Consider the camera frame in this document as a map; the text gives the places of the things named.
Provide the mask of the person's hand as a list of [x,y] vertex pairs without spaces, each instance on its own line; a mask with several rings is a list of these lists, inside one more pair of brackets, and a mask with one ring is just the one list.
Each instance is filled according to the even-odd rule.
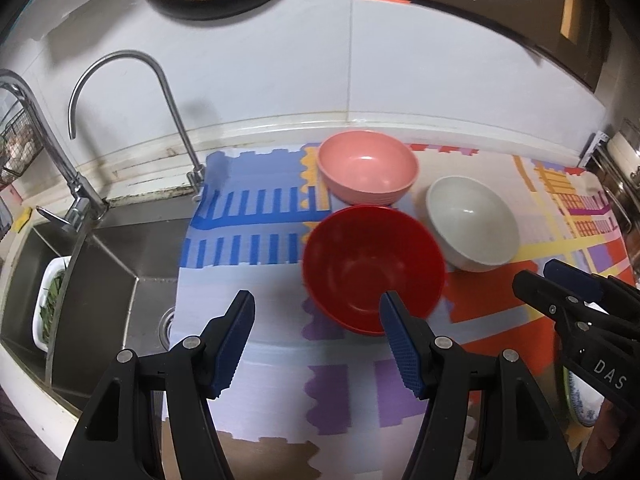
[[582,470],[596,474],[611,460],[612,448],[620,437],[620,426],[625,415],[609,400],[604,400],[591,436],[582,453]]

